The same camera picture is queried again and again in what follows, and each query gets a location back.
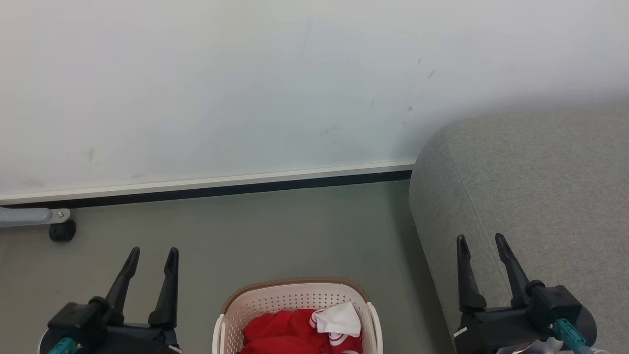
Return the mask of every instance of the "laundry basket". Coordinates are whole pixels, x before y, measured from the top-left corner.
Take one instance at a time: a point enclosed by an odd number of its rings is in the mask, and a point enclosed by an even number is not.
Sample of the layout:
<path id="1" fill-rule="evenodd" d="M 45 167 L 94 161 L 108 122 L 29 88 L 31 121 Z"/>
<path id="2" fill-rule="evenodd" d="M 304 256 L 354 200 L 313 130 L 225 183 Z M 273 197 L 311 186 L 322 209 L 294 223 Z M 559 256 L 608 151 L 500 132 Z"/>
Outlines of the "laundry basket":
<path id="1" fill-rule="evenodd" d="M 326 309 L 351 302 L 362 325 L 363 354 L 382 354 L 382 329 L 376 308 L 358 285 L 339 278 L 301 278 L 249 285 L 235 292 L 216 320 L 212 354 L 236 354 L 242 329 L 265 313 Z"/>

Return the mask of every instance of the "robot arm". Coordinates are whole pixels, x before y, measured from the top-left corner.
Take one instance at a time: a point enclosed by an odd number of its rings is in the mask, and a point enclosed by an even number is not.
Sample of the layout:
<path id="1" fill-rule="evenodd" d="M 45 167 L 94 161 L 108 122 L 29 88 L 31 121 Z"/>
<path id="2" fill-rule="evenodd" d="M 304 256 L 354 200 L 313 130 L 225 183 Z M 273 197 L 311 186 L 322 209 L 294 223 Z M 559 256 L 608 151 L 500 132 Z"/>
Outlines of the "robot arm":
<path id="1" fill-rule="evenodd" d="M 511 285 L 511 307 L 486 309 L 470 266 L 465 236 L 457 238 L 462 312 L 461 327 L 454 338 L 457 354 L 496 353 L 552 338 L 571 346 L 592 346 L 597 331 L 590 312 L 563 285 L 546 287 L 539 280 L 529 281 L 502 234 L 496 234 L 496 245 Z"/>
<path id="2" fill-rule="evenodd" d="M 164 266 L 164 284 L 148 324 L 125 323 L 123 309 L 129 282 L 140 259 L 131 250 L 107 297 L 93 297 L 87 305 L 68 303 L 48 322 L 40 354 L 178 354 L 177 288 L 179 251 L 170 249 Z"/>

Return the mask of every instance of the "white towel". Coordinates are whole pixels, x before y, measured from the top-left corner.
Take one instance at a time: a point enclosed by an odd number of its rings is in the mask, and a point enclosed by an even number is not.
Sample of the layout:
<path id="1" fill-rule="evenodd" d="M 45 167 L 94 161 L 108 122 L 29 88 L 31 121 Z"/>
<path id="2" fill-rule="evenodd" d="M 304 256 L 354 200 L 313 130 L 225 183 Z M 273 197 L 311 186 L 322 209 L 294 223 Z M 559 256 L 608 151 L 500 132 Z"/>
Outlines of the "white towel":
<path id="1" fill-rule="evenodd" d="M 310 325 L 312 327 L 316 326 L 316 330 L 319 333 L 347 334 L 352 337 L 360 336 L 360 318 L 351 302 L 315 311 L 310 318 Z"/>

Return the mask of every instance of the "black wheel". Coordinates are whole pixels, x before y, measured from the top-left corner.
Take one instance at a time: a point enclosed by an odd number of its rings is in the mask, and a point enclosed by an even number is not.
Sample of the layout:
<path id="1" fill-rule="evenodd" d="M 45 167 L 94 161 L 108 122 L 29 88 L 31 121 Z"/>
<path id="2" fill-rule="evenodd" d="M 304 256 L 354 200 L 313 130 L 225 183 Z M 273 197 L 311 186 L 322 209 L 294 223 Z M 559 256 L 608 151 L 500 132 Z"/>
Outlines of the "black wheel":
<path id="1" fill-rule="evenodd" d="M 70 241 L 77 232 L 77 224 L 73 220 L 66 220 L 61 224 L 50 225 L 48 235 L 55 242 Z"/>

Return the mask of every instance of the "basket handle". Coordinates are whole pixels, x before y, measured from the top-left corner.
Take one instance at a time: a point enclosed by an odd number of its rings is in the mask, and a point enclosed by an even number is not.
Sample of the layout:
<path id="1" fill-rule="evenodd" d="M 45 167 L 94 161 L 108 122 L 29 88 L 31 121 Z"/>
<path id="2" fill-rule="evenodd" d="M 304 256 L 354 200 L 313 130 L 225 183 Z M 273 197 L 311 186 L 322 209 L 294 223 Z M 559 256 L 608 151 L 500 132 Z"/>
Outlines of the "basket handle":
<path id="1" fill-rule="evenodd" d="M 220 354 L 223 345 L 225 344 L 225 331 L 223 329 L 223 317 L 224 314 L 218 316 L 216 324 L 214 325 L 214 335 L 212 335 L 212 354 Z"/>
<path id="2" fill-rule="evenodd" d="M 374 329 L 376 330 L 377 354 L 382 354 L 384 349 L 382 346 L 382 327 L 380 327 L 380 317 L 378 317 L 378 312 L 371 302 L 367 303 L 367 308 L 369 309 L 369 314 L 371 315 L 371 322 L 374 324 Z"/>

